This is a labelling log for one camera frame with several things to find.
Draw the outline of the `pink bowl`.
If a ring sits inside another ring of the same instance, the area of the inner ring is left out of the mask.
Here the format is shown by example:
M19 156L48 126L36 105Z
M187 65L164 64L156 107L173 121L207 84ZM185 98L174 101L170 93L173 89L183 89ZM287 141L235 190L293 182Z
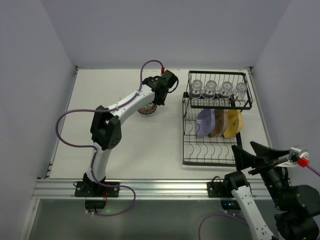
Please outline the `pink bowl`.
M157 109L157 105L154 103L148 103L141 107L138 111L139 112L153 112Z

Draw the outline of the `brown plate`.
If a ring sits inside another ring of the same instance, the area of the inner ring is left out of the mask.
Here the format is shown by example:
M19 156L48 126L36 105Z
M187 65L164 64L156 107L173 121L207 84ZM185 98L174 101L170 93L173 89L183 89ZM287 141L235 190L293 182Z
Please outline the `brown plate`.
M228 113L225 109L215 109L215 126L211 133L210 137L216 137L222 135L228 127Z

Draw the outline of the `purple plate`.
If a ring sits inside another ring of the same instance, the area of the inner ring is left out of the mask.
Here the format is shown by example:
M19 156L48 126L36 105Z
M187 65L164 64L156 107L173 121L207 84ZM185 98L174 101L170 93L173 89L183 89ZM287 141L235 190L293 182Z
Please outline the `purple plate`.
M195 133L197 137L209 135L215 128L215 111L213 109L203 109L199 112L195 121Z

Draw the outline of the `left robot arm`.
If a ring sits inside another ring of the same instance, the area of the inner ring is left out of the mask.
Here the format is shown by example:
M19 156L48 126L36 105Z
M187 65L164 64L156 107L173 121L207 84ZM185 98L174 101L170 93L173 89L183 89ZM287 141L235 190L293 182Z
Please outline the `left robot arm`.
M106 191L106 166L113 148L122 139L122 124L135 112L147 104L163 106L167 94L178 77L169 70L159 76L145 78L137 90L123 100L104 108L99 106L94 113L90 127L93 141L92 160L83 175L84 189L94 197Z

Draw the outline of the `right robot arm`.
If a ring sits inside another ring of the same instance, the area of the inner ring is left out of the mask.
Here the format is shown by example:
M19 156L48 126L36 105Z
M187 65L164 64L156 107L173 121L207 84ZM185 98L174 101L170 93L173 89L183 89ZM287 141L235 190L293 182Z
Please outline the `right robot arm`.
M287 167L307 167L307 149L292 147L277 150L251 141L255 154L232 145L236 171L225 175L224 188L231 193L249 226L254 240L274 240L276 237L262 217L243 170L251 168L250 175L261 176L271 199L280 214L275 214L275 224L280 236L285 240L316 240L320 229L314 220L320 214L320 193L309 185L289 183Z

